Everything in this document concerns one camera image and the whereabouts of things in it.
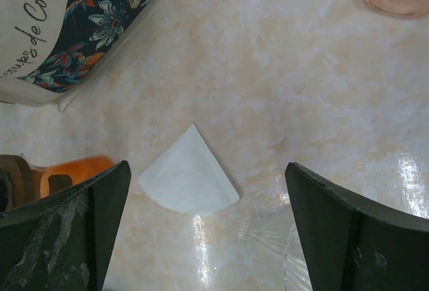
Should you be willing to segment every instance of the white paper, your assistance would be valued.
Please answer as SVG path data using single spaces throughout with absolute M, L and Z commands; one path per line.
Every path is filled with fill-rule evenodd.
M 141 174 L 139 184 L 163 207 L 200 217 L 239 200 L 195 125 Z

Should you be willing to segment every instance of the floral print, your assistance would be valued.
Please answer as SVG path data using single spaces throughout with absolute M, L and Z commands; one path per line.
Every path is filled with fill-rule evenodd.
M 82 80 L 150 0 L 68 0 L 50 56 L 19 79 L 56 93 Z

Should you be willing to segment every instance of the marble surface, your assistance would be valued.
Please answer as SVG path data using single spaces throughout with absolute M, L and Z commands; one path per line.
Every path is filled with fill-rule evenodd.
M 288 162 L 429 218 L 428 20 L 361 0 L 167 0 L 64 113 L 1 105 L 1 152 L 129 160 L 110 290 L 271 290 L 237 229 L 287 204 Z M 205 219 L 136 181 L 192 123 L 241 195 Z

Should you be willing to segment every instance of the white flower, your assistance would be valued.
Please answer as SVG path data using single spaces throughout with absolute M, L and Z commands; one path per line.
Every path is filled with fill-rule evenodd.
M 122 6 L 116 7 L 110 1 L 100 1 L 99 7 L 105 12 L 102 14 L 90 15 L 89 19 L 100 28 L 89 38 L 90 41 L 99 41 L 95 47 L 98 50 L 101 46 L 110 45 L 115 40 L 116 35 L 123 32 L 123 20 L 126 12 Z
M 57 70 L 53 70 L 53 71 L 49 71 L 47 73 L 40 74 L 39 70 L 34 70 L 29 75 L 23 76 L 22 79 L 27 81 L 27 82 L 34 83 L 34 81 L 36 80 L 36 77 L 37 77 L 37 78 L 40 78 L 43 81 L 45 81 L 46 84 L 52 85 L 52 84 L 54 84 L 54 78 L 52 78 L 52 75 L 55 74 L 56 71 Z

